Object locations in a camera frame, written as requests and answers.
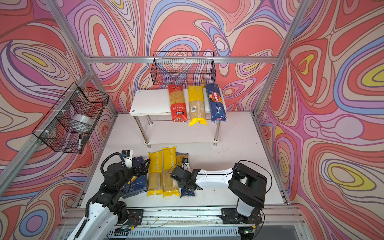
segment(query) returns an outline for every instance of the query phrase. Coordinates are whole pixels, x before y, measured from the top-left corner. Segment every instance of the yellow pasta package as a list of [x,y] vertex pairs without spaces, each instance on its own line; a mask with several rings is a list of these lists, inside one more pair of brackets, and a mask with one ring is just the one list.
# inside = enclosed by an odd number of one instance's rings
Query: yellow pasta package
[[149,163],[148,169],[148,193],[150,195],[163,194],[163,151],[149,152]]
[[176,180],[170,177],[169,173],[172,173],[173,167],[176,167],[175,164],[177,162],[176,158],[176,147],[167,147],[163,148],[163,182],[164,182],[164,192],[163,197],[171,196],[175,194],[176,196],[180,196],[179,192],[179,184]]
[[189,126],[199,122],[207,125],[205,119],[205,104],[204,104],[204,93],[202,86],[188,86],[189,94],[189,114],[191,122]]

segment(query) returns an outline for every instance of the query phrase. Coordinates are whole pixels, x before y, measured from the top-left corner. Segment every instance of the purple circle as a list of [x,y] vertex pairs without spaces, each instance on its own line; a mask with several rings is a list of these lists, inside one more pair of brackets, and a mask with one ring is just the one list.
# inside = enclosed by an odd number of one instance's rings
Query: purple circle
[[26,223],[26,228],[30,232],[35,232],[40,228],[42,223],[43,218],[41,216],[35,215],[28,220],[28,222]]

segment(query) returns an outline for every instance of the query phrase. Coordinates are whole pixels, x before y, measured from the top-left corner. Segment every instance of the white table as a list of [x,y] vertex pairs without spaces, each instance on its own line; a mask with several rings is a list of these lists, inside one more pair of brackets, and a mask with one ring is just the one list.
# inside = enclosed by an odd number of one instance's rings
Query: white table
[[[188,89],[183,89],[183,92],[187,114],[189,114]],[[209,101],[205,88],[203,89],[203,93],[205,113],[210,114]],[[208,119],[207,126],[200,123],[189,126],[188,122],[172,122],[170,116],[167,119],[152,121],[150,116],[171,115],[168,89],[137,90],[129,114],[136,120],[143,135],[144,144],[147,145],[148,148],[153,144],[199,142],[211,142],[216,146],[219,142],[218,133],[221,121],[212,123],[210,119]],[[141,124],[139,116],[146,116],[148,120],[146,130]]]

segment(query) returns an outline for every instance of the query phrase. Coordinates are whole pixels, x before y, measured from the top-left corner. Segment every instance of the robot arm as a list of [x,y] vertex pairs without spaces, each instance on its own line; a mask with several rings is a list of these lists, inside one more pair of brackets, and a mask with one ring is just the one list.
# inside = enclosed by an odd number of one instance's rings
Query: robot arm
[[[113,163],[104,171],[104,164],[113,156],[118,155],[120,163]],[[132,161],[132,151],[124,150],[122,153],[113,153],[101,165],[104,182],[99,191],[89,199],[83,219],[76,226],[68,240],[101,240],[116,224],[127,222],[129,213],[127,205],[120,202],[121,189],[131,181],[132,177],[140,177],[148,172],[150,159],[139,165]]]
[[255,208],[264,207],[266,177],[241,163],[220,171],[194,169],[189,172],[176,166],[170,177],[179,183],[179,187],[187,187],[191,191],[209,187],[229,188],[239,197],[236,214],[241,222],[247,222]]

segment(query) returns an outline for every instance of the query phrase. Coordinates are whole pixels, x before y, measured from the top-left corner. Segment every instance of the barilla logo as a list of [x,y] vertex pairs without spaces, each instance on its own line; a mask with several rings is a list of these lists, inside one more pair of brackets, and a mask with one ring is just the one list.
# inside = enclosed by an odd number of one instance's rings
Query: barilla logo
[[216,102],[216,103],[223,103],[223,101],[221,100],[221,97],[219,96],[219,94],[217,92],[211,92],[209,94],[209,99],[211,99],[211,101]]

